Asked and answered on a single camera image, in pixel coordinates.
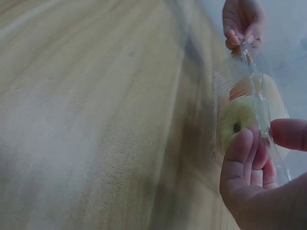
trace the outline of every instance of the apple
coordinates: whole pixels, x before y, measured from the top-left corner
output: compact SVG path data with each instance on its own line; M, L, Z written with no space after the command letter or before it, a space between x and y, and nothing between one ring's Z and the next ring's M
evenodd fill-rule
M257 125L252 96L233 99L221 112L217 123L217 136L223 152L226 152L238 132Z
M267 74L263 75L263 83L259 81L259 78L253 78L253 83L255 86L256 93L259 93L261 90L264 90L264 95L267 100L274 100L280 107L284 108L283 101L280 97L278 88L276 86L273 78ZM244 78L239 81L234 87L230 90L229 101L240 97L240 96L249 96L252 94L251 85L248 78Z
M241 129L257 125L253 100L254 98L251 95L240 96L233 99L220 111L217 123L217 137L224 153ZM267 101L271 121L277 118L287 118L287 113L283 106L271 99ZM282 159L289 152L288 149L280 146L276 146L276 149Z

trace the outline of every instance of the wooden table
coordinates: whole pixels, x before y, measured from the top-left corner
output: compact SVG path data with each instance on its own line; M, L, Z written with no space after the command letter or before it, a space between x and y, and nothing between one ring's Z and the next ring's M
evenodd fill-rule
M196 0L2 0L0 229L236 229L209 138L224 58Z

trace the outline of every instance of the clear plastic bag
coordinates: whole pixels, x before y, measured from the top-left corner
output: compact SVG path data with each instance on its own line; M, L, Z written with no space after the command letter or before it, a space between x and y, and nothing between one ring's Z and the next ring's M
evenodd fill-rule
M276 165L278 184L289 181L283 159L288 149L274 144L270 122L287 118L278 87L261 53L242 41L238 55L213 71L214 145L213 157L221 165L227 148L240 129L258 126L261 140Z

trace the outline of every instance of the hand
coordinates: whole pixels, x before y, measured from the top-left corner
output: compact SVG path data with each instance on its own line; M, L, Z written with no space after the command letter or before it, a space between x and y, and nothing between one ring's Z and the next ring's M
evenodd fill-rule
M307 121L277 119L274 142L307 151ZM307 229L307 173L278 187L276 169L257 128L242 129L225 154L220 193L243 230Z
M257 0L226 0L223 9L226 47L238 52L240 39L245 38L254 49L262 43L265 14Z

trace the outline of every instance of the transparent plastic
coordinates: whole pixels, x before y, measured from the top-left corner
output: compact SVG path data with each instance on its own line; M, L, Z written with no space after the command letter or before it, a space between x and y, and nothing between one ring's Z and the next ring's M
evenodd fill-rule
M277 170L277 183L289 181L283 159L288 150L277 146L270 135L270 122L287 118L288 113L270 69L260 52L242 41L237 55L213 71L214 145L213 157L221 165L227 148L237 133L258 126L263 146Z

